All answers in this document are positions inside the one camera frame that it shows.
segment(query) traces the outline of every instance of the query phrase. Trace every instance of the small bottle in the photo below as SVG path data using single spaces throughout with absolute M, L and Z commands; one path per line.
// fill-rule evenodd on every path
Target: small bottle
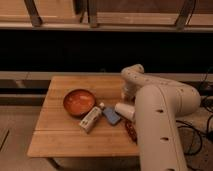
M 104 108 L 103 103 L 100 103 L 99 106 L 93 107 L 90 110 L 90 112 L 79 123 L 79 125 L 86 131 L 86 133 L 89 133 L 92 130 L 97 120 L 102 116 L 103 108 Z

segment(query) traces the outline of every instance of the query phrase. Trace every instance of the orange bowl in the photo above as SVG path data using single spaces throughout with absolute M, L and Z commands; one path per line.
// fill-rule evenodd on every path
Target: orange bowl
M 95 97 L 88 90 L 76 89 L 64 97 L 63 105 L 70 115 L 81 117 L 94 107 Z

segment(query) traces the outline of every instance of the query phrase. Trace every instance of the tabletop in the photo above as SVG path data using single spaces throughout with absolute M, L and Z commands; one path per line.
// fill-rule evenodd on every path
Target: tabletop
M 97 104 L 121 102 L 123 79 L 118 75 L 76 75 L 52 78 L 32 141 L 29 157 L 138 156 L 137 145 L 128 136 L 124 121 L 111 126 L 103 116 L 87 134 L 63 107 L 63 99 L 74 89 L 87 89 Z

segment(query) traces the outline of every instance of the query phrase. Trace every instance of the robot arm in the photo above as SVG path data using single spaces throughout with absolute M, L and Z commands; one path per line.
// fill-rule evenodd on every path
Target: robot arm
M 142 171 L 187 171 L 175 116 L 190 114 L 200 95 L 189 85 L 143 74 L 141 65 L 122 70 L 124 98 L 135 98 Z

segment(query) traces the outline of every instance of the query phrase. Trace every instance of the dark background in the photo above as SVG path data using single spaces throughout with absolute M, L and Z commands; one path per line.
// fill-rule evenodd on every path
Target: dark background
M 213 66 L 211 33 L 0 30 L 1 71 L 204 73 Z

